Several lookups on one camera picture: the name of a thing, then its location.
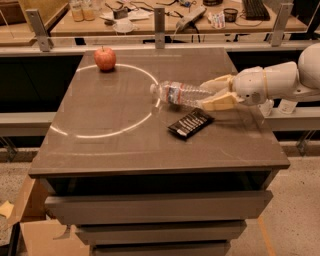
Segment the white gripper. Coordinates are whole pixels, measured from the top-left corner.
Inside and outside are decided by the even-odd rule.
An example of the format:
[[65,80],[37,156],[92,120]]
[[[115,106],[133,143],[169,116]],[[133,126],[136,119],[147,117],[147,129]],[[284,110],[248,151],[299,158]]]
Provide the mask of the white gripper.
[[200,87],[210,92],[226,92],[221,96],[208,97],[201,101],[205,111],[222,111],[234,108],[238,103],[244,105],[259,105],[267,100],[265,76],[262,67],[244,69],[234,75],[228,74],[203,82]]

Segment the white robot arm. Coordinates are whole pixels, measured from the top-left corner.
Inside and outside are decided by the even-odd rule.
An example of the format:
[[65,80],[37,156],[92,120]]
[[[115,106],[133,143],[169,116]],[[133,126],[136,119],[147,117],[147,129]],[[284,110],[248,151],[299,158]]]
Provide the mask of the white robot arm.
[[263,105],[274,99],[312,102],[320,98],[320,44],[313,44],[293,61],[253,67],[237,75],[224,75],[200,85],[213,92],[198,102],[206,111],[227,110],[236,104]]

